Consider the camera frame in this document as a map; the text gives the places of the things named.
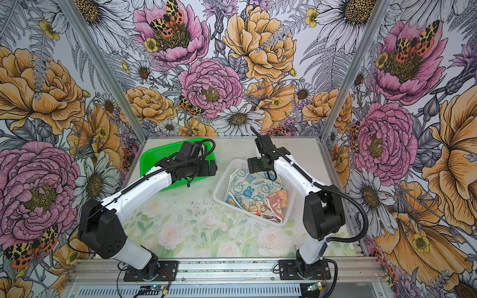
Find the aluminium front rail frame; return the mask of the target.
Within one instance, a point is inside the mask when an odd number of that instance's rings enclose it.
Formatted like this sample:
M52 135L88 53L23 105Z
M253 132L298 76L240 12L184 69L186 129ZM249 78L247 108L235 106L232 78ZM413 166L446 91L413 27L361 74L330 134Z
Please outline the aluminium front rail frame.
M124 282L126 267L113 260L78 263L65 298L390 298L376 258L330 257L329 280L281 280L279 260L294 258L182 258L175 281ZM321 282L323 290L307 287Z

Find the right aluminium corner post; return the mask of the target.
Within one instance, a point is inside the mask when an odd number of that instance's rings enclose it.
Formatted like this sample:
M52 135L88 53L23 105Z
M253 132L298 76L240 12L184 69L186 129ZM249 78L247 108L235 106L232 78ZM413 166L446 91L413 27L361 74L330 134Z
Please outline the right aluminium corner post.
M336 97L335 104L330 110L330 114L325 122L325 126L322 129L322 133L319 137L319 140L324 143L332 128L335 125L335 122L339 116L341 108L345 105L346 98L349 94L350 88L354 82L355 77L359 72L359 68L364 58L367 56L367 53L371 47L371 43L374 41L374 38L378 34L380 26L385 19L387 10L391 6L391 0L382 0L377 1L373 13L370 17L369 23L366 26L363 38L360 43L357 45L356 52L353 56L351 64L348 67L348 70L344 76L344 80L339 88L339 92Z

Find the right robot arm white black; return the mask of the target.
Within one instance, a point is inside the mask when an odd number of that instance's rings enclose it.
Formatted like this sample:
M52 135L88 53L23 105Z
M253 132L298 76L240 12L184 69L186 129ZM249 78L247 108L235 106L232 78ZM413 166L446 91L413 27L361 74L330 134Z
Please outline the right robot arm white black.
M304 199L307 236L296 253L296 267L300 277L310 279L324 265L330 239L345 224L341 197L335 194L335 186L323 185L312 177L287 149L273 145L270 136L258 134L255 144L260 156L247 160L249 171L285 178Z

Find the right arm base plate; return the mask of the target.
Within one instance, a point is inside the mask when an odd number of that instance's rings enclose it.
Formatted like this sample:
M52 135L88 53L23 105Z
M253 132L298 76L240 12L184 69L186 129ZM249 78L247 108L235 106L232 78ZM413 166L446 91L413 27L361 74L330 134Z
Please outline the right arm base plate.
M285 281L324 281L332 278L329 264L324 260L317 261L314 264L305 264L299 260L279 260L278 274L280 279Z

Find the green plastic basket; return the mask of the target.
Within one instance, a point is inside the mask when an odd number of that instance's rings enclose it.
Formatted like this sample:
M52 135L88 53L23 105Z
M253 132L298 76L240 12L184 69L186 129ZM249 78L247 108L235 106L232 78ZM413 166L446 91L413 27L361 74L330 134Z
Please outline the green plastic basket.
M194 180L216 175L215 147L211 139L195 138L148 150L140 157L140 174L165 168L172 180L167 189L189 187Z

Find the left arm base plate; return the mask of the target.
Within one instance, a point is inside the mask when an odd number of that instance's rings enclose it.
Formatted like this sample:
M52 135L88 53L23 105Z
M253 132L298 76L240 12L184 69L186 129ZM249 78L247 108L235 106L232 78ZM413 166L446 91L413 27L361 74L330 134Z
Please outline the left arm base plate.
M128 266L123 281L124 282L149 282L149 281L175 281L178 272L178 261L153 261L147 264L144 269L135 269Z

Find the white plastic basket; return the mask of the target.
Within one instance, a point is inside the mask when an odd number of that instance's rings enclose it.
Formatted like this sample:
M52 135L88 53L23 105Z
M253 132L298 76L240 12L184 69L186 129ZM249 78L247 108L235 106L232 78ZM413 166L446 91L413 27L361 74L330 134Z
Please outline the white plastic basket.
M252 217L252 218L257 219L258 221L262 221L266 224L274 225L274 226L277 226L277 227L285 226L287 221L289 220L289 218L291 216L291 212L293 210L293 204L294 204L294 201L295 201L295 198L296 198L296 195L297 195L297 192L295 191L294 186L289 181L289 179L284 177L283 175L276 175L276 174L273 173L275 176L278 176L280 178L280 180L283 184L284 190L286 190L288 192L288 206L285 209L285 217L284 217L283 222L278 224L276 222L268 221L264 218L255 216L253 214L250 214L246 211L240 210L240 209L238 209L234 206L231 206L231 205L225 203L227 193L228 193L228 190L229 190L230 177L231 177L232 173L234 171L238 170L238 169L248 170L247 161L242 160L242 159L238 159L238 158L231 161L231 163L227 166L226 170L224 171L224 174L221 176L221 178L220 178L220 180L219 180L219 182L218 182L218 184L217 184L217 186L216 186L216 188L213 192L213 195L212 195L213 200L215 202L217 202L218 204L222 204L223 206L226 206L226 207L232 209L235 212L238 212L238 213L241 213L243 215Z

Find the small green circuit board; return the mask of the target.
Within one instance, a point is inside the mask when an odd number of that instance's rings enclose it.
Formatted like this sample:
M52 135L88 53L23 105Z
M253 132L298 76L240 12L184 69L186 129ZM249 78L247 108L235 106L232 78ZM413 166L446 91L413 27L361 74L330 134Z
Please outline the small green circuit board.
M323 290L323 288L324 288L323 283L318 281L318 282L308 286L307 291L309 291L309 292L321 291L321 290Z

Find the blue bunny pattern towel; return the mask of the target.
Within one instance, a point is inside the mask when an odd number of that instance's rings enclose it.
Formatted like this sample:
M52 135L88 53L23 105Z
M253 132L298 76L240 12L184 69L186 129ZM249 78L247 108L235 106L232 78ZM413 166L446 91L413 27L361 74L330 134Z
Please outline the blue bunny pattern towel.
M273 173L250 173L238 169L230 177L225 203L261 217L265 210L262 207L264 199L280 190L284 190L283 184Z

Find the left aluminium corner post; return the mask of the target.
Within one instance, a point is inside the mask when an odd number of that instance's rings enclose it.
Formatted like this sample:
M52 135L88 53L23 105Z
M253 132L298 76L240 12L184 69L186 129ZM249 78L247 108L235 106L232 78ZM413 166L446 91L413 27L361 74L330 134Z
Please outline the left aluminium corner post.
M58 4L65 14L66 18L70 22L73 31L77 33L80 43L85 47L86 52L91 58L92 62L98 67L98 71L108 87L108 90L114 96L118 102L119 107L122 109L125 117L129 121L129 124L141 144L145 144L147 141L147 135L142 128L138 118L135 116L128 100L125 98L124 92L121 89L116 77L113 75L111 68L108 65L99 45L90 34L88 26L84 21L80 11L76 7L74 1L59 1Z

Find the orange pink patterned towel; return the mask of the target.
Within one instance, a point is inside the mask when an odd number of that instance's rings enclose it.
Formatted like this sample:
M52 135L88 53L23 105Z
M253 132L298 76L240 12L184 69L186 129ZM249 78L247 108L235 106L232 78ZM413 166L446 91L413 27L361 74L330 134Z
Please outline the orange pink patterned towel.
M288 206L288 192L285 190L277 191L268 196L262 202L265 210L261 213L261 217L281 224L285 217L285 209Z

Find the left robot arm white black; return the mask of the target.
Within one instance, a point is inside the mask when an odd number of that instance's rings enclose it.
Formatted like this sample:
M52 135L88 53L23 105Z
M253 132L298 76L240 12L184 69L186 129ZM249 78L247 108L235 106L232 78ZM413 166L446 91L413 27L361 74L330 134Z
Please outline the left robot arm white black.
M129 240L123 222L153 195L179 182L190 184L197 177L214 176L217 165L208 156L215 150L211 139L185 141L178 152L165 157L130 186L101 201L83 205L78 239L103 259L115 259L135 271L135 276L154 279L159 271L158 257Z

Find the aluminium corner post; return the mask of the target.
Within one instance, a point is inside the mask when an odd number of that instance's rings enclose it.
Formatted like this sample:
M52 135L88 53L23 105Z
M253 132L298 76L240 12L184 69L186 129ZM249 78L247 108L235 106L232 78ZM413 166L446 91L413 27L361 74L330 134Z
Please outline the aluminium corner post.
M129 124L141 144L145 144L147 141L147 135L142 128L138 118L135 116L128 100L125 98L124 92L121 89L116 77L113 75L111 68L108 65L99 45L90 34L88 26L84 21L80 11L76 7L74 1L59 1L58 4L65 14L66 18L70 22L73 31L77 33L80 43L85 47L86 52L91 58L92 62L98 67L98 71L108 87L108 90L114 96L118 102L119 107L122 109L125 117L129 121Z
M366 26L363 38L360 43L357 45L356 52L353 56L351 64L348 67L348 70L344 76L344 80L339 88L339 92L336 97L335 104L330 110L330 114L325 122L325 126L322 129L322 133L319 137L319 140L324 143L332 128L335 125L335 122L339 116L341 108L345 105L346 98L349 94L350 88L354 82L355 77L359 72L359 68L364 58L367 56L367 53L371 47L371 43L374 41L374 38L378 34L380 26L385 19L387 10L391 6L391 0L382 0L377 1L373 13L370 17L369 23Z

